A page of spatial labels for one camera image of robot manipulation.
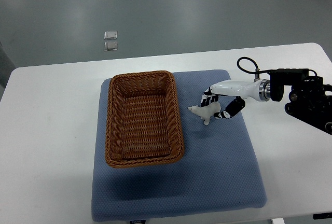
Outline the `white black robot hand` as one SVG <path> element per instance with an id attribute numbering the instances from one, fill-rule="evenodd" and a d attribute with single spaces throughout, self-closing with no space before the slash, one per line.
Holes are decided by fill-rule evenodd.
<path id="1" fill-rule="evenodd" d="M 229 119 L 245 107 L 245 99 L 251 97 L 259 102 L 270 100 L 270 81 L 257 79 L 254 82 L 224 80 L 208 87 L 203 92 L 201 107 L 206 107 L 218 101 L 219 96 L 234 96 L 224 110 L 214 114 L 216 118 Z"/>

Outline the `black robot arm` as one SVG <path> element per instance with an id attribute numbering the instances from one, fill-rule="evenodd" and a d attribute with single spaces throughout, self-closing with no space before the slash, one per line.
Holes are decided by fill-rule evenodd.
<path id="1" fill-rule="evenodd" d="M 284 87 L 290 86 L 289 102 L 285 112 L 321 131 L 331 134 L 331 85 L 325 85 L 316 73 L 309 74 L 308 68 L 280 68 L 267 72 L 270 76 L 270 98 L 279 102 L 284 95 Z"/>

